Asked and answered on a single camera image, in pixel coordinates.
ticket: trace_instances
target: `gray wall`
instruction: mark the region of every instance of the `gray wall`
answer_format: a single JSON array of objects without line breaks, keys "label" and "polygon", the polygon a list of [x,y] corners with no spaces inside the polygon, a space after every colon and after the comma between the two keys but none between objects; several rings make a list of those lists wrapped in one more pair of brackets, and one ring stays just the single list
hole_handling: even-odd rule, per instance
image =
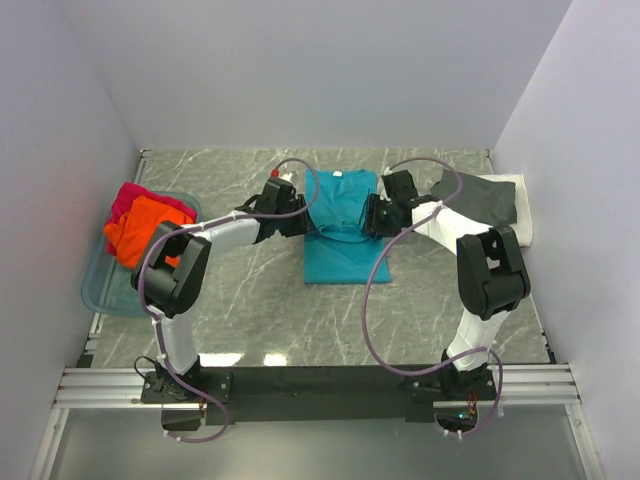
[{"label": "gray wall", "polygon": [[570,0],[58,0],[141,147],[492,147]]},{"label": "gray wall", "polygon": [[50,0],[0,7],[0,465],[26,478],[91,314],[80,282],[136,150]]},{"label": "gray wall", "polygon": [[522,171],[527,253],[552,346],[574,370],[610,479],[638,478],[640,2],[575,0],[495,152]]}]

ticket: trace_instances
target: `dark gray cloth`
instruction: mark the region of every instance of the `dark gray cloth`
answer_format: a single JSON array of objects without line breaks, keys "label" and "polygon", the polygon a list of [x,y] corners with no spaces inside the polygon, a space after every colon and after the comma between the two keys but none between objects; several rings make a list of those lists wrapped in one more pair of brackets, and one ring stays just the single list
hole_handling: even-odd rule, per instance
[{"label": "dark gray cloth", "polygon": [[[516,212],[516,184],[492,182],[484,178],[461,173],[463,186],[460,194],[447,206],[476,222],[493,227],[510,225],[518,221]],[[456,177],[449,170],[442,171],[442,178],[431,188],[431,195],[443,200],[457,187]]]}]

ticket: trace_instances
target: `orange cloth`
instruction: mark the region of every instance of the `orange cloth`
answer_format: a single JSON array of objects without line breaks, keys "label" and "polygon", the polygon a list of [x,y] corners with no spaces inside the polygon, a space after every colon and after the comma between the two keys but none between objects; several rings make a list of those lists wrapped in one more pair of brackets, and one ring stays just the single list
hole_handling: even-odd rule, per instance
[{"label": "orange cloth", "polygon": [[[135,268],[156,227],[165,221],[183,225],[193,223],[193,218],[169,205],[140,196],[133,201],[131,210],[124,213],[117,224],[105,225],[104,234],[116,248],[118,263]],[[167,261],[173,266],[178,264],[178,259],[167,258]]]}]

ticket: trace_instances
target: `black cable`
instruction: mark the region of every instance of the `black cable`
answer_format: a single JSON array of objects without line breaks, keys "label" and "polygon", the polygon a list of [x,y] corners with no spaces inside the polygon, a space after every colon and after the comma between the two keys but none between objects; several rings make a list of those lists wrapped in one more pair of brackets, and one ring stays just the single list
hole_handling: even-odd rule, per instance
[{"label": "black cable", "polygon": [[141,358],[144,358],[145,360],[147,360],[147,361],[151,362],[151,364],[152,364],[154,367],[156,367],[156,364],[157,364],[158,362],[157,362],[156,360],[154,360],[153,358],[151,358],[151,357],[147,357],[146,355],[140,355],[138,358],[136,358],[136,359],[133,361],[133,369],[136,371],[136,373],[137,373],[138,375],[140,375],[142,378],[146,378],[146,376],[145,376],[142,372],[140,372],[140,370],[138,370],[138,360],[140,360]]}]

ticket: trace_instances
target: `pile of clothes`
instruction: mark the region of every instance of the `pile of clothes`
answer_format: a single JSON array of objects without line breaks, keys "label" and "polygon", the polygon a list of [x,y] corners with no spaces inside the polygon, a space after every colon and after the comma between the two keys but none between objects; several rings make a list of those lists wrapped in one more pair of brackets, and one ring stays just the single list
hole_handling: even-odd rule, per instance
[{"label": "pile of clothes", "polygon": [[[160,223],[195,223],[196,216],[196,211],[180,200],[127,182],[111,205],[111,215],[103,228],[107,252],[124,267],[135,268]],[[178,263],[178,259],[168,261],[173,266]]]}]

